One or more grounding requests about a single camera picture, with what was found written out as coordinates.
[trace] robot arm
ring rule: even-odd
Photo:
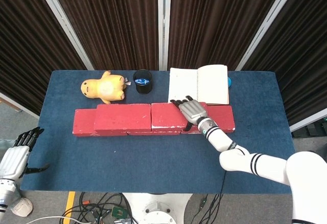
[[[28,168],[27,161],[30,156],[36,139],[44,129],[36,127],[22,133],[15,140],[13,147],[9,148],[0,163],[0,222],[11,204],[12,197],[16,190],[17,182],[24,174],[36,173],[46,170],[49,165],[43,168]]]
[[[321,224],[327,220],[327,164],[312,152],[300,152],[288,160],[250,154],[247,149],[233,142],[218,125],[207,116],[205,109],[190,96],[188,100],[171,100],[219,152],[219,162],[227,171],[243,171],[290,185],[293,195],[292,223]]]

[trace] brown curtain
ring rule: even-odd
[[[59,0],[96,69],[158,69],[158,0]]]
[[[1,0],[0,92],[39,114],[51,72],[85,69],[45,0]]]
[[[290,125],[327,108],[327,0],[288,0],[244,70],[276,72]]]
[[[236,68],[275,0],[171,0],[168,67]]]

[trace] yellow plush toy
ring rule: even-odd
[[[105,104],[125,98],[123,89],[127,79],[121,75],[111,75],[105,71],[99,80],[85,80],[81,85],[82,93],[87,98],[100,98]]]

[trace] floor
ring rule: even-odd
[[[0,118],[0,144],[1,139],[15,139],[19,133],[37,126],[37,119],[24,111],[16,112],[2,103],[0,103]],[[314,151],[322,147],[326,142],[327,137],[304,138],[295,139],[294,145],[296,151]],[[92,192],[87,194],[88,199],[96,202],[102,193]],[[3,219],[3,224],[26,224],[44,216],[62,215],[66,208],[68,192],[26,191],[23,195],[33,202],[34,210],[32,214],[26,218],[21,218],[13,215],[8,210]],[[77,192],[74,204],[78,202],[79,195],[80,193]],[[202,198],[203,195],[200,194],[194,194],[191,197],[185,210],[184,223],[191,223]],[[208,197],[207,204],[193,223],[199,222],[212,198],[212,195]],[[291,222],[291,217],[292,197],[290,195],[230,194],[223,197],[218,217],[214,223],[287,224]],[[45,219],[35,223],[59,223],[59,219]],[[105,224],[109,223],[113,222],[106,218]]]

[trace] white paper page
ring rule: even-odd
[[[228,104],[227,66],[208,65],[198,69],[198,100],[207,104]]]
[[[197,98],[197,70],[171,68],[168,102],[172,99],[183,100],[187,95]]]

